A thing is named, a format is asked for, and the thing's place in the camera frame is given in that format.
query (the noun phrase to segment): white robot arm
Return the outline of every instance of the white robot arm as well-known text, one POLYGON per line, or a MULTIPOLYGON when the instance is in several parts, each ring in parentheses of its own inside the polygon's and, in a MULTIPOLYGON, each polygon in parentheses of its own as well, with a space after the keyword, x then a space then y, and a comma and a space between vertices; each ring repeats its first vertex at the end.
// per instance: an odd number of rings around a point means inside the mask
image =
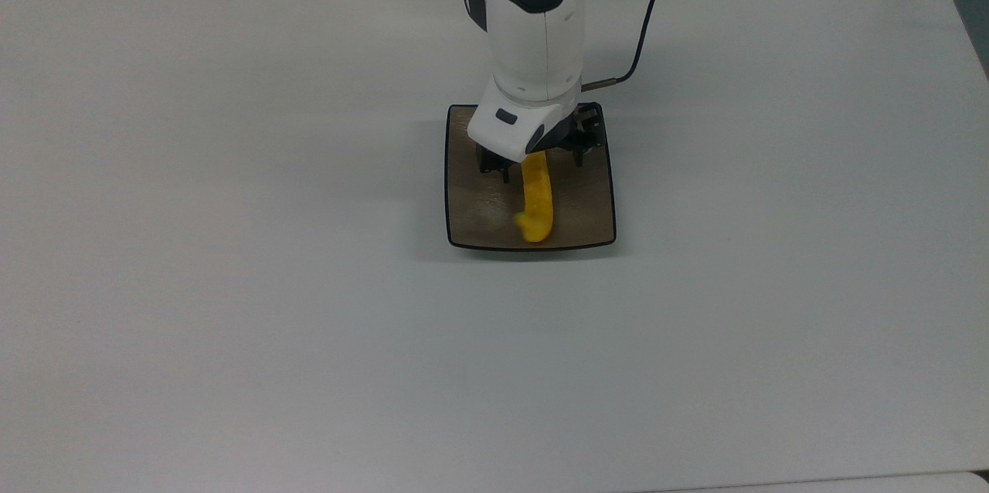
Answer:
POLYGON ((488 32, 494 70, 467 136, 508 162, 553 147, 576 108, 584 0, 465 0, 488 32))

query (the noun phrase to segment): white table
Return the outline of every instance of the white table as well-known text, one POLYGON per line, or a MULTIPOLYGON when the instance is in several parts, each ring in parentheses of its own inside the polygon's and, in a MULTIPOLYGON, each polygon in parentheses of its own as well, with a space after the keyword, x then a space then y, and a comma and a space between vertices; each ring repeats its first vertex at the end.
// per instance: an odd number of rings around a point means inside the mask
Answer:
MULTIPOLYGON (((645 0, 590 0, 586 78, 645 0)), ((0 0, 10 491, 604 493, 989 468, 951 0, 658 0, 618 241, 455 250, 461 0, 0 0)))

